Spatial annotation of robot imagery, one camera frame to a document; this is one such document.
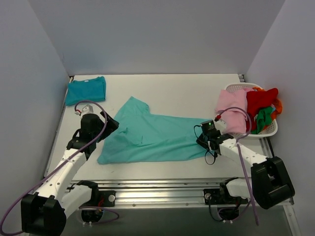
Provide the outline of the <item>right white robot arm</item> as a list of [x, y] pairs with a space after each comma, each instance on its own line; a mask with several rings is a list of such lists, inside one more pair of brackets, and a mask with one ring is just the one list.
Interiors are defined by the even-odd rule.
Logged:
[[263, 209], [292, 198], [295, 189], [283, 160], [261, 155], [244, 146], [230, 134], [222, 134], [209, 120], [199, 125], [201, 134], [196, 142], [214, 158], [225, 156], [239, 161], [244, 178], [232, 177], [220, 183], [219, 198], [229, 203], [235, 198], [254, 200]]

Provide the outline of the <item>mint green t shirt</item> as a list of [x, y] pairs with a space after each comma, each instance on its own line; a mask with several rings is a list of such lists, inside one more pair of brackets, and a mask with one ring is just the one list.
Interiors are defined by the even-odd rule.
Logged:
[[130, 97], [114, 119], [119, 127], [105, 139], [99, 165], [188, 161], [206, 152], [194, 133], [202, 118], [154, 115], [145, 102]]

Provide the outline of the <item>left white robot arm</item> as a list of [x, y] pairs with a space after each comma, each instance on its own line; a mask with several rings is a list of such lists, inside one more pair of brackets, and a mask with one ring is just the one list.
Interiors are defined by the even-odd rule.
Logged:
[[21, 200], [22, 230], [38, 236], [59, 236], [68, 217], [80, 210], [84, 223], [99, 223], [106, 196], [93, 181], [81, 180], [71, 189], [69, 185], [78, 170], [88, 161], [98, 142], [119, 127], [106, 112], [100, 115], [83, 112], [80, 128], [68, 142], [61, 161], [32, 194]]

